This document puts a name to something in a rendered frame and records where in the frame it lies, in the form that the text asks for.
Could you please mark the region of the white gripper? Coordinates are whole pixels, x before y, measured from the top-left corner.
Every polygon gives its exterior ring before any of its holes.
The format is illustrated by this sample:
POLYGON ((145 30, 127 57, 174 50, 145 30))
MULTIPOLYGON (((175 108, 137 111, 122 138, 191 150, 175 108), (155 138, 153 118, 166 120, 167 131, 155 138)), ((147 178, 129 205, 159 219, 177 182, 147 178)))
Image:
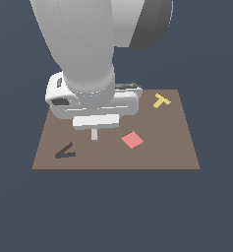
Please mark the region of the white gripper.
POLYGON ((97 141, 97 129, 115 128, 119 126, 118 114, 75 116, 73 127, 76 130, 91 129, 91 140, 97 141))

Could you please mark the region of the pink square block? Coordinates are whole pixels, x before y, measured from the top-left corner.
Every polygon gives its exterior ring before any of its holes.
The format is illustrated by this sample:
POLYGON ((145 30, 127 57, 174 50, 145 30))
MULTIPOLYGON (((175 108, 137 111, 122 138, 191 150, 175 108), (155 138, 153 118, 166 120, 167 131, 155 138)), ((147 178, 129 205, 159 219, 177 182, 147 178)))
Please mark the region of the pink square block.
POLYGON ((144 140, 134 131, 131 133, 123 136, 121 140, 130 148, 133 149, 134 147, 142 144, 144 140))

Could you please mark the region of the yellow T-shaped block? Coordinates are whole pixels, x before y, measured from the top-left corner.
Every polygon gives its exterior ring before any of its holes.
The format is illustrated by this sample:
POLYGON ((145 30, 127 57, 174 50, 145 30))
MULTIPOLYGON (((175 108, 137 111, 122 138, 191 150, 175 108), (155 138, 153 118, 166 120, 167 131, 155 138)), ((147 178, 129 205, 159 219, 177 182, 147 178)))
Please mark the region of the yellow T-shaped block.
POLYGON ((171 101, 161 94, 156 94, 155 97, 157 98, 157 101, 153 104, 154 108, 158 108, 162 103, 165 103, 166 105, 170 104, 171 101))

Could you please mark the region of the brown board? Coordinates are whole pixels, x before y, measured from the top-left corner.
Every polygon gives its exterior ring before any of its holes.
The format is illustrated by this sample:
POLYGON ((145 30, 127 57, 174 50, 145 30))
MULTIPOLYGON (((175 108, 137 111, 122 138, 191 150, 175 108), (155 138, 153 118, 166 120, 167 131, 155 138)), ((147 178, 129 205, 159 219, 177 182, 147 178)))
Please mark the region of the brown board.
POLYGON ((100 129, 98 140, 89 130, 76 130, 70 120, 48 113, 35 159, 34 170, 68 169, 185 169, 200 168, 181 99, 176 90, 145 90, 139 111, 120 119, 117 128, 100 129), (158 108, 156 94, 171 101, 158 108), (121 138, 134 131, 144 142, 130 149, 121 138), (55 154, 73 143, 74 157, 55 154))

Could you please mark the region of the dark V-shaped block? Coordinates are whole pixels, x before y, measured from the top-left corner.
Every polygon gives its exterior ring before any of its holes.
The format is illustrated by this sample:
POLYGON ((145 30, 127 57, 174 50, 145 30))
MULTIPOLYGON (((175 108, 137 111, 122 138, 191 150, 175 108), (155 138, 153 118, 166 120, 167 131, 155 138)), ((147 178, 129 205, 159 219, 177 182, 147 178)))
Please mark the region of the dark V-shaped block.
POLYGON ((75 152, 71 152, 70 149, 73 147, 73 143, 68 144, 62 150, 55 154, 56 158, 69 158, 76 155, 75 152))

